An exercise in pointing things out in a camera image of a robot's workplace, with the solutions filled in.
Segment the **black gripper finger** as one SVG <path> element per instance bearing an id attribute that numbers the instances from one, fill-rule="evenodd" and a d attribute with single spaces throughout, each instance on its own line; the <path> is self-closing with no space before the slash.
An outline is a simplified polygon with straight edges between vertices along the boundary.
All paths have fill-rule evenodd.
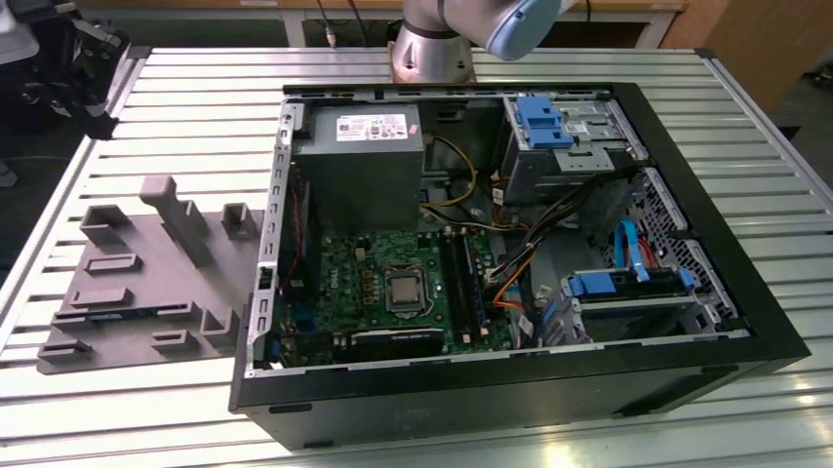
<path id="1" fill-rule="evenodd" d="M 130 47 L 130 37 L 113 27 L 74 19 L 75 49 L 74 62 L 84 59 L 119 62 Z"/>
<path id="2" fill-rule="evenodd" d="M 110 140 L 114 137 L 119 119 L 114 118 L 107 110 L 109 89 L 91 86 L 82 92 L 80 96 L 87 135 L 94 139 Z"/>

